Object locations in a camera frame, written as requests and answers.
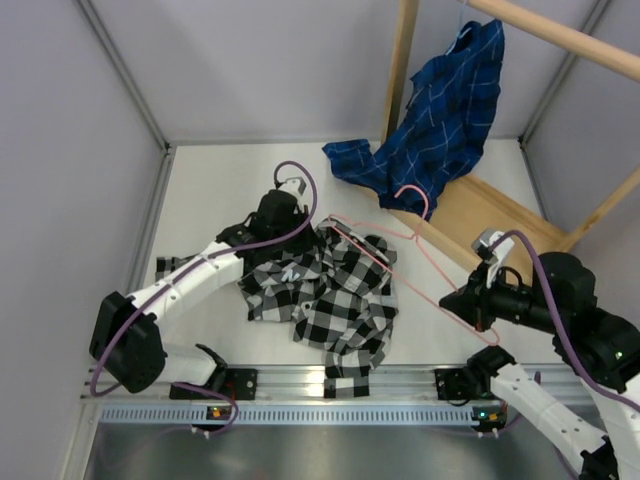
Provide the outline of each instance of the pink clothes hanger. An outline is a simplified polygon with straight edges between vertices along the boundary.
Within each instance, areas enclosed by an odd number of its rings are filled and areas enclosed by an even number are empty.
[[[424,211],[422,212],[422,217],[421,220],[425,220],[427,217],[427,213],[429,212],[429,199],[427,198],[427,195],[418,187],[416,187],[415,185],[404,185],[400,190],[398,190],[398,192],[395,194],[395,198],[398,198],[400,195],[402,195],[402,193],[407,190],[407,189],[411,189],[411,190],[415,190],[416,192],[418,192],[420,194],[420,196],[422,197],[422,199],[424,200]],[[429,252],[427,252],[427,250],[420,244],[419,241],[419,233],[420,233],[420,229],[422,228],[422,221],[416,226],[416,229],[413,231],[412,235],[404,235],[402,233],[396,232],[394,230],[390,230],[388,228],[382,227],[380,225],[376,225],[373,223],[367,223],[367,222],[355,222],[353,220],[351,220],[348,217],[342,216],[342,215],[336,215],[336,214],[329,214],[329,219],[337,219],[342,221],[343,223],[347,223],[353,227],[357,227],[357,226],[364,226],[364,227],[368,227],[368,228],[373,228],[375,230],[380,230],[381,232],[385,232],[388,233],[389,235],[393,235],[395,237],[398,238],[403,238],[405,240],[413,240],[415,242],[415,244],[417,245],[418,249],[420,250],[420,252],[422,252],[422,254],[427,258],[427,260],[429,260],[429,262],[431,262],[431,264],[435,267],[435,269],[438,271],[438,273],[440,273],[440,275],[442,276],[442,278],[444,278],[447,283],[449,283],[449,285],[451,285],[451,287],[454,290],[457,290],[457,287],[455,285],[455,283],[453,283],[453,281],[451,280],[451,278],[449,278],[449,276],[444,272],[444,270],[442,270],[442,268],[440,268],[440,266],[438,265],[438,263],[433,259],[433,257],[431,257],[431,255],[429,255]],[[475,335],[476,337],[478,337],[481,341],[483,341],[484,343],[486,343],[487,345],[498,345],[500,343],[500,335],[498,334],[498,332],[496,332],[493,328],[491,328],[491,332],[493,333],[493,335],[495,336],[495,341],[491,342],[489,340],[487,340],[485,337],[483,337],[482,335],[480,335],[478,332],[476,332],[473,328],[471,328],[469,325],[467,325],[464,321],[462,321],[460,318],[458,318],[457,316],[455,316],[454,314],[452,314],[451,312],[443,309],[442,307],[440,307],[440,305],[438,305],[438,303],[436,301],[434,301],[433,299],[431,299],[428,295],[426,295],[424,292],[422,292],[420,289],[418,289],[415,285],[413,285],[411,282],[409,282],[405,277],[403,277],[402,275],[400,275],[397,272],[394,272],[393,270],[391,270],[389,267],[387,267],[384,263],[382,263],[379,259],[377,259],[376,257],[373,256],[373,254],[371,254],[370,252],[368,252],[365,248],[363,248],[361,245],[358,245],[353,239],[351,239],[351,237],[349,237],[349,235],[347,235],[346,233],[344,233],[342,230],[340,230],[339,228],[337,228],[335,225],[332,225],[331,228],[333,230],[335,230],[338,234],[340,234],[343,238],[345,238],[346,240],[348,240],[354,247],[356,247],[358,250],[360,250],[362,253],[364,253],[366,256],[368,256],[371,260],[373,260],[374,262],[376,262],[376,264],[378,264],[380,267],[382,267],[385,271],[389,272],[391,275],[393,275],[396,279],[400,280],[402,283],[404,283],[407,287],[409,287],[411,290],[413,290],[415,293],[417,293],[421,298],[423,298],[424,300],[426,300],[427,302],[429,302],[431,305],[433,305],[434,307],[436,307],[437,309],[439,309],[440,311],[442,311],[445,315],[447,315],[449,318],[451,318],[452,320],[456,321],[458,324],[460,324],[464,329],[466,329],[467,331],[469,331],[470,333],[472,333],[473,335]]]

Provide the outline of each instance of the checkered fabric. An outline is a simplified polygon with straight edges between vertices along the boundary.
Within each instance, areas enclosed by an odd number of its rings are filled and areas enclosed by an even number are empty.
[[[250,321],[294,322],[293,340],[322,349],[325,398],[369,395],[368,374],[386,356],[398,313],[391,274],[360,252],[335,225],[383,264],[397,254],[381,237],[362,237],[346,225],[325,220],[317,246],[302,255],[281,253],[246,275],[239,286]],[[157,259],[157,277],[188,259]]]
[[[337,178],[378,193],[380,206],[422,214],[417,192],[394,194],[407,184],[429,197],[430,211],[448,181],[478,163],[496,114],[504,56],[502,22],[469,22],[447,55],[416,73],[413,96],[400,127],[371,154],[369,142],[351,140],[323,148]]]

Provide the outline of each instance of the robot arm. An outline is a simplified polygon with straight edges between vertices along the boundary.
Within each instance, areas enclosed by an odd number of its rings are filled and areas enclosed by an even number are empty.
[[[301,201],[305,188],[300,177],[286,180],[262,198],[258,210],[245,222],[224,229],[215,242],[169,276],[127,297],[118,292],[107,296],[98,313],[91,355],[100,360],[117,332],[137,314],[104,363],[118,382],[131,393],[159,381],[205,385],[217,391],[227,367],[224,360],[204,345],[167,343],[167,335],[194,305],[220,287],[237,282],[276,251],[297,253],[313,244],[315,237],[307,225],[285,242],[261,247],[308,219]]]
[[[491,233],[485,232],[484,238]],[[493,269],[492,275],[490,267],[504,259],[496,259],[486,242],[474,246],[484,261],[465,286],[440,300],[440,306],[478,331],[489,329],[501,318],[550,333],[556,352],[578,373],[558,335],[535,270],[531,287],[523,285],[518,272],[508,267]],[[474,355],[467,363],[467,377],[477,382],[477,390],[493,393],[516,407],[582,472],[581,478],[640,478],[640,413],[631,408],[640,402],[640,332],[625,319],[597,307],[595,276],[576,257],[552,252],[539,259],[571,348],[600,391],[583,378],[607,433],[589,426],[530,381],[500,347]],[[506,281],[507,272],[516,276],[516,284]]]

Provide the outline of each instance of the black and white checkered shirt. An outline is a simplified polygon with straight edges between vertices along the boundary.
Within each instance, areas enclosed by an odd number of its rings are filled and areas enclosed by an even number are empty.
[[[383,264],[395,250],[381,237],[362,237],[346,225],[325,220],[319,242],[298,256],[285,252],[239,283],[251,321],[294,322],[293,340],[325,350],[325,398],[369,394],[368,374],[386,356],[398,313],[391,274],[335,232],[335,225]],[[188,259],[158,258],[157,277]]]

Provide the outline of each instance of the gray floor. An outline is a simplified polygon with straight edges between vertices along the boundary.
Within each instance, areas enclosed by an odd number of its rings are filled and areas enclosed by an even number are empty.
[[[164,428],[102,426],[98,438],[106,461],[114,464]],[[460,431],[243,426],[208,441],[178,431],[154,440],[112,472],[103,468],[94,445],[85,480],[570,478],[551,444],[526,421],[498,440],[460,436]]]

